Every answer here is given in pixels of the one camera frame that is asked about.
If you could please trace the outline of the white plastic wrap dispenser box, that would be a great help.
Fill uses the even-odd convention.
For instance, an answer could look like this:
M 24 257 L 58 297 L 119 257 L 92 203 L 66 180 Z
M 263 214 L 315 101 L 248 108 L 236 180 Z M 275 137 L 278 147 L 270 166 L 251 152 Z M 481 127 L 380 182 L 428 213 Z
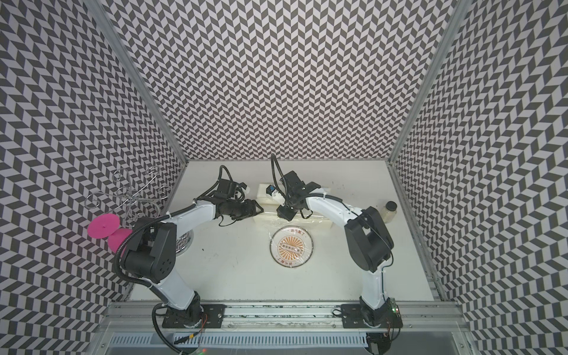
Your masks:
M 269 183 L 260 183 L 257 188 L 256 202 L 263 212 L 253 217 L 253 221 L 261 226 L 282 227 L 298 226 L 305 229 L 330 229 L 332 222 L 322 214 L 308 209 L 297 209 L 285 204 L 279 195 L 275 200 L 267 189 L 271 189 Z

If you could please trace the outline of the clear plastic wrap sheet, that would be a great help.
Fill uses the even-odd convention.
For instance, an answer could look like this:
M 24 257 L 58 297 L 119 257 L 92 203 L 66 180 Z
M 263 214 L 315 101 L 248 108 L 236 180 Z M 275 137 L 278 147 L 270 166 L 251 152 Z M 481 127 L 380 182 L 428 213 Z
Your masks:
M 268 219 L 264 227 L 269 233 L 269 254 L 273 261 L 287 269 L 304 266 L 312 258 L 316 236 L 327 232 L 332 223 L 317 215 L 309 219 L 287 221 L 279 218 Z

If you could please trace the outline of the round patterned ceramic plate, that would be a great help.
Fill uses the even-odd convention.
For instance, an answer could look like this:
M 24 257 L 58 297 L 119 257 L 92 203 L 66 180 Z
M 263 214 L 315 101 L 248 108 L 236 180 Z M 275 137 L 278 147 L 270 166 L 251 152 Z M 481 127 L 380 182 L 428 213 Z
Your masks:
M 312 258 L 314 239 L 299 226 L 284 226 L 272 235 L 269 251 L 277 264 L 295 269 Z

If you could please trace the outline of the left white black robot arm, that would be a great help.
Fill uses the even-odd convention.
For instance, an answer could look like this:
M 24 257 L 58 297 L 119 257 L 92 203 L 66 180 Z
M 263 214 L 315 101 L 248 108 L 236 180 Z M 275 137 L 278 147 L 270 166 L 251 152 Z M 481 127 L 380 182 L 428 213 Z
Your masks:
M 170 328 L 197 328 L 205 324 L 199 294 L 176 270 L 176 245 L 194 228 L 217 218 L 237 222 L 264 212 L 255 200 L 245 199 L 244 183 L 218 179 L 210 189 L 181 210 L 140 219 L 120 244 L 113 271 L 122 280 L 147 287 L 166 308 Z

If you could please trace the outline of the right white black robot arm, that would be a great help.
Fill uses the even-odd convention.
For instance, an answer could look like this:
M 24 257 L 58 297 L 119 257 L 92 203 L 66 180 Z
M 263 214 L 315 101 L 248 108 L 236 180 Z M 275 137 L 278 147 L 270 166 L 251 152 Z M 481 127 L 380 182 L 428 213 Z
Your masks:
M 374 207 L 356 208 L 330 195 L 321 185 L 304 183 L 291 171 L 274 177 L 274 188 L 284 198 L 277 215 L 292 220 L 305 210 L 321 214 L 342 227 L 348 252 L 362 270 L 362 292 L 359 310 L 362 322 L 370 328 L 401 329 L 402 316 L 396 303 L 387 296 L 384 270 L 394 262 L 393 239 L 380 212 Z

